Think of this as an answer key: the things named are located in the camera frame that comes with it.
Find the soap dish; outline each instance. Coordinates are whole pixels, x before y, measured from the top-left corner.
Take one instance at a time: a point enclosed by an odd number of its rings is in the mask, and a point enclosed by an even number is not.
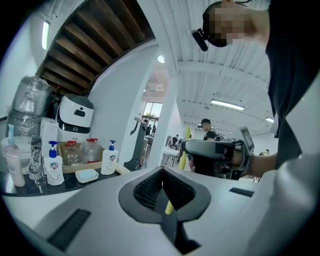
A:
[[[98,179],[99,173],[94,169],[85,169],[76,171],[75,176],[80,183],[88,183]]]

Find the man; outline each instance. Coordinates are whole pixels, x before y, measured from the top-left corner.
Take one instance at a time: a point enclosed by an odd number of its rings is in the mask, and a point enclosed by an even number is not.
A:
[[[150,136],[151,130],[152,130],[151,124],[149,124],[149,126],[146,128],[145,135]]]
[[[217,137],[216,131],[211,126],[211,121],[207,118],[202,119],[201,121],[202,129],[205,131],[205,135],[203,137],[204,141],[214,141],[215,137]]]
[[[318,11],[319,1],[296,4],[272,0],[268,10],[258,11],[233,0],[223,0],[211,4],[203,13],[203,33],[212,45],[224,47],[233,40],[246,39],[266,47],[270,62],[268,95],[279,123],[278,152],[264,157],[252,156],[248,175],[261,177],[302,153],[286,116],[320,68],[320,50],[312,40],[319,31]],[[241,152],[235,150],[232,159],[233,165],[238,166]]]
[[[179,138],[179,135],[177,134],[175,137],[172,138],[172,145],[174,146],[174,149],[177,150],[177,147],[178,147],[178,138]]]

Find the fluorescent light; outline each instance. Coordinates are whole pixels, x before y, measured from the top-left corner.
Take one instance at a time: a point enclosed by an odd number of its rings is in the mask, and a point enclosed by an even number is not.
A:
[[[271,122],[271,123],[273,123],[273,122],[274,122],[274,120],[273,120],[273,119],[271,119],[270,117],[267,117],[265,120],[267,120],[267,121],[269,121],[269,122]]]
[[[160,63],[165,63],[165,58],[164,58],[164,56],[163,56],[163,55],[159,55],[158,61],[159,61]]]
[[[244,110],[245,109],[244,106],[240,106],[237,104],[232,104],[232,103],[228,103],[228,102],[224,102],[224,101],[220,101],[220,100],[215,100],[215,99],[211,100],[211,104],[225,106],[225,107],[233,108],[236,110]]]
[[[50,26],[49,21],[45,20],[42,25],[42,48],[45,50],[47,49],[49,26]]]

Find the white ceiling beam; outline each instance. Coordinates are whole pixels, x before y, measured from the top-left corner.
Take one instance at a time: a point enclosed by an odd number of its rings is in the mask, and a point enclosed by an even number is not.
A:
[[[176,60],[177,57],[173,53],[173,47],[169,41],[166,27],[157,6],[157,4],[161,5],[161,2],[158,1],[156,3],[156,0],[137,0],[137,2],[148,20],[156,41],[159,44],[161,54],[165,59],[165,67],[169,72],[169,76],[172,78],[176,77],[178,61]]]
[[[178,64],[179,69],[183,71],[208,72],[213,74],[219,74],[221,76],[232,77],[244,81],[248,84],[252,84],[253,86],[258,87],[265,92],[268,91],[268,84],[266,81],[263,81],[262,79],[252,74],[248,74],[233,67],[194,61],[179,61]]]

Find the white soap bottle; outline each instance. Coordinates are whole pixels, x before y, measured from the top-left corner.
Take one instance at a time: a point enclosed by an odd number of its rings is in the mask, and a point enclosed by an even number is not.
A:
[[[15,144],[14,126],[9,126],[8,146],[5,147],[5,159],[8,165],[13,184],[17,187],[23,187],[25,183],[24,175],[22,174],[20,151]]]
[[[102,164],[101,164],[101,174],[110,175],[116,170],[116,162],[118,157],[118,151],[115,150],[114,143],[115,140],[110,140],[111,145],[108,149],[102,152]]]
[[[49,144],[51,144],[52,148],[49,150],[49,156],[45,156],[43,158],[43,162],[48,184],[56,186],[65,181],[62,173],[62,157],[57,155],[57,152],[54,148],[58,142],[49,141]]]

